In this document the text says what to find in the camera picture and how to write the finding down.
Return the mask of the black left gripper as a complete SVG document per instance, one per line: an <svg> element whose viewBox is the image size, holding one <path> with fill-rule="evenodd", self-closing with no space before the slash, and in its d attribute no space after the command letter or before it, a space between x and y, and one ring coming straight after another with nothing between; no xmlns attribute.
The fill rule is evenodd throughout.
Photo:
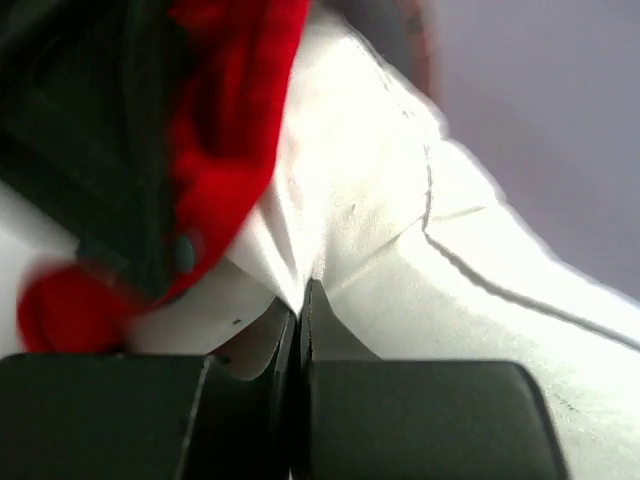
<svg viewBox="0 0 640 480"><path fill-rule="evenodd" d="M1 5L1 179L79 256L160 298L173 277L169 120L190 54L167 1Z"/></svg>

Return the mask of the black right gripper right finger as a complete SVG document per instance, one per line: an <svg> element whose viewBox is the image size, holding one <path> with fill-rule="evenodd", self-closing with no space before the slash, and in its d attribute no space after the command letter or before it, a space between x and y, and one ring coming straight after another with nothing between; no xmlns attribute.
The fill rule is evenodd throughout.
<svg viewBox="0 0 640 480"><path fill-rule="evenodd" d="M541 390L509 361L383 360L311 281L299 324L302 479L565 479Z"/></svg>

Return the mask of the red patterned pillowcase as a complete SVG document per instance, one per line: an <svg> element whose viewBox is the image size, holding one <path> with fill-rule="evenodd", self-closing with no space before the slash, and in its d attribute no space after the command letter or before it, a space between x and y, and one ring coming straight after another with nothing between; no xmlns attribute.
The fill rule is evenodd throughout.
<svg viewBox="0 0 640 480"><path fill-rule="evenodd" d="M174 277L151 298L79 256L37 269L17 303L30 352L109 352L133 320L181 296L221 259L276 165L305 1L167 1L190 54L169 120Z"/></svg>

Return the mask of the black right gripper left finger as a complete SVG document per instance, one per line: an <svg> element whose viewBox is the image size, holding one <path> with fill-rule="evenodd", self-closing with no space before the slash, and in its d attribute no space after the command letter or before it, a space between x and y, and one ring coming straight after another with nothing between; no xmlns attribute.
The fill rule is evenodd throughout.
<svg viewBox="0 0 640 480"><path fill-rule="evenodd" d="M5 479L284 479L296 320L268 309L217 354L16 354L1 363Z"/></svg>

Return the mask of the white pillow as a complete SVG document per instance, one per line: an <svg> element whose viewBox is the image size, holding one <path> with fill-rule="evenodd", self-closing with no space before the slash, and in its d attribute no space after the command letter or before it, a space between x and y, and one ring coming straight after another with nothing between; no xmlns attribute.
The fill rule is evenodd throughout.
<svg viewBox="0 0 640 480"><path fill-rule="evenodd" d="M639 309L557 260L438 109L339 16L296 55L272 181L220 265L143 319L138 352L202 354L306 283L391 358L515 360L573 475L639 475Z"/></svg>

